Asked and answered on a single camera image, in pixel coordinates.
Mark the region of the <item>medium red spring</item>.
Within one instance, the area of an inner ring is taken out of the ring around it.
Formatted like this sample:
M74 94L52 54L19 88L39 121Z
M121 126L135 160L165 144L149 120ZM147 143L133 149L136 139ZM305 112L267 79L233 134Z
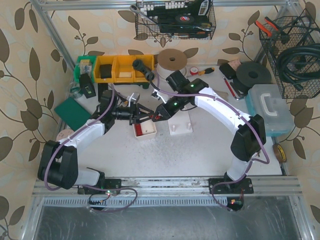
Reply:
M160 115L152 115L151 116L152 119L155 119L155 120L159 120L161 119L162 117Z

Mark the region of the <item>long red spring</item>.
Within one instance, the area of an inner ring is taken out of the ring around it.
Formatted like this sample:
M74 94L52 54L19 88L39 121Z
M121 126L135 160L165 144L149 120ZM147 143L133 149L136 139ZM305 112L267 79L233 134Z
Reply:
M140 137L140 136L143 135L143 130L142 130L142 127L141 127L140 124L135 124L135 125L134 125L134 129L135 129L135 135L136 135L137 137Z

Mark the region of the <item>cream plastic tray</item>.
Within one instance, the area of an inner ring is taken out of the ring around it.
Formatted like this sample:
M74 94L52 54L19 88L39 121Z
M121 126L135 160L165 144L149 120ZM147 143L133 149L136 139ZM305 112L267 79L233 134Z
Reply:
M152 120L145 121L145 122L141 123L140 125L141 125L142 131L143 131L142 136L136 136L135 124L133 125L134 135L138 141L151 140L156 137L157 129L156 129L155 123Z

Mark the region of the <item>beige work glove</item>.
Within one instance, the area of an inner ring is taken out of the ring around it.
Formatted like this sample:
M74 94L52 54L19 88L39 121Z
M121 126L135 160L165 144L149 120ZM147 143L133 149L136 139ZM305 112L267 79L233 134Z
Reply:
M221 97L222 99L224 99L225 101L228 100L228 97L229 97L229 94L225 91L219 91L219 90L215 90L214 89L214 92L219 96Z

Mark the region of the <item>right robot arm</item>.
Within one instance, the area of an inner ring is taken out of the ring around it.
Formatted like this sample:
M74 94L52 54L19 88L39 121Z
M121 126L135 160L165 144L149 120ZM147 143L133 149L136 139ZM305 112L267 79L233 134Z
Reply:
M173 91L168 93L170 98L156 108L152 121L167 121L187 104L203 109L219 120L233 134L230 146L233 159L225 173L226 182L235 184L244 179L259 151L265 156L263 164L269 164L270 158L264 148L267 140L262 116L242 112L220 97L205 81L200 78L189 81L179 70L171 73L166 82Z

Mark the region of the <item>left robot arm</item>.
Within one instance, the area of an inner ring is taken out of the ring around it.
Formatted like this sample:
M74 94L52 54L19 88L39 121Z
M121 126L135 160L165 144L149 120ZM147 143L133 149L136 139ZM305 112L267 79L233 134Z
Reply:
M116 120L128 121L130 125L151 120L154 111L141 105L132 94L127 106L118 104L120 98L115 90L105 90L93 115L73 134L45 143L38 178L50 191L74 186L96 186L102 173L89 167L79 167L78 155L93 141L105 135Z

